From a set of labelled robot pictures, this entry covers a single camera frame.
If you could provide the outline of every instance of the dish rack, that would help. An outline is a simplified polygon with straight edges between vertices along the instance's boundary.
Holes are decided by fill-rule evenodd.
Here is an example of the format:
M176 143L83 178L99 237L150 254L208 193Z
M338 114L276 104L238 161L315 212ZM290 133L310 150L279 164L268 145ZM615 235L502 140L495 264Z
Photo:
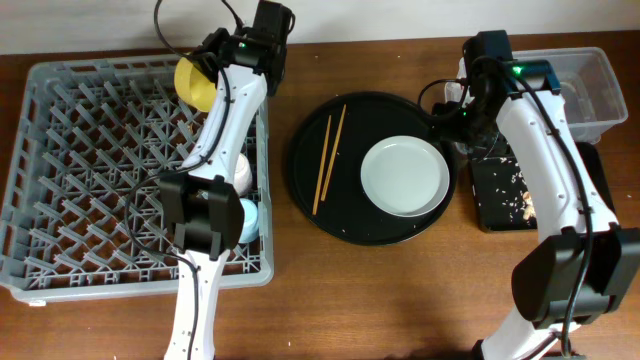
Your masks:
M30 70L0 220L0 285L14 298L38 306L177 291L176 262L135 248L123 219L129 190L178 167L206 119L175 93L177 62L160 55ZM265 102L243 146L260 236L232 251L222 288L273 277L267 141ZM175 251L157 184L141 191L126 220L147 246Z

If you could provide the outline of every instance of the wooden chopstick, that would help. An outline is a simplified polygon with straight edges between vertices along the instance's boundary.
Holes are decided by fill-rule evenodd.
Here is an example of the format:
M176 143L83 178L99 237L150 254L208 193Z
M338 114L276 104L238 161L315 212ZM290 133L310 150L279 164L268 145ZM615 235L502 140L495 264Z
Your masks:
M333 170L333 161L336 159L336 152L338 151L338 143L340 142L340 133L342 132L342 122L344 121L344 114L347 112L347 104L344 104L342 108L342 116L340 116L340 123L338 124L338 132L336 133L336 140L333 142L333 151L331 152L331 160L329 160L329 170L327 170L327 178L324 180L324 188L322 189L321 200L327 197L327 190L329 189L329 180L331 180L331 172Z
M320 171L318 172L318 184L316 185L316 196L313 199L313 216L318 212L318 197L320 196L320 186L322 185L322 174L324 173L324 161L327 157L327 145L329 145L329 129L331 128L331 115L327 122L327 133L324 135L324 146L322 147L322 158L320 159Z

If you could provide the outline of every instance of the wooden tabletop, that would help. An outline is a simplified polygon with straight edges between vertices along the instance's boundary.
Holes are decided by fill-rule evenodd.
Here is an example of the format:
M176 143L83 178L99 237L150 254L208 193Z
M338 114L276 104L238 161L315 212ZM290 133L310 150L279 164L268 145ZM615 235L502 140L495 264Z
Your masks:
M218 300L218 359L405 359L468 351L513 306L514 266L536 233L479 230L461 171L442 218L388 247L351 245L325 234L294 205L283 180L285 148L298 125L337 94L386 91L415 99L434 79L455 76L463 38L289 47L286 79L270 100L269 140L275 277ZM640 225L640 32L511 37L514 50L597 46L616 72L629 119L608 130L600 151L618 218ZM29 67L36 62L159 53L128 51L0 57L0 178L6 178ZM440 91L430 101L442 99ZM175 296L80 301L30 308L0 290L0 358L160 359ZM572 335L590 359L640 355L640 285L620 309Z

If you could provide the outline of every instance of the plastic bin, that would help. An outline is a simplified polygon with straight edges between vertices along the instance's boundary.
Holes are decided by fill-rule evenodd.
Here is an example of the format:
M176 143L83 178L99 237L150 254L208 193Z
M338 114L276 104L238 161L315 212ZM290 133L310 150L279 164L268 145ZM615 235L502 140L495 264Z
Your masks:
M600 135L627 119L629 113L613 68L599 48L515 51L514 59L540 60L551 63L560 80L565 113L575 141L596 143ZM458 78L465 77L464 60L460 59ZM462 96L460 85L445 87L447 101Z
M0 285L17 300L43 305L177 291L176 262L134 248L122 218L131 187L145 173L179 166L206 118L176 95L177 61L160 55L31 69L0 220ZM223 288L273 277L267 121L264 103L243 146L259 239L231 252ZM159 190L142 191L126 220L147 246L171 251Z

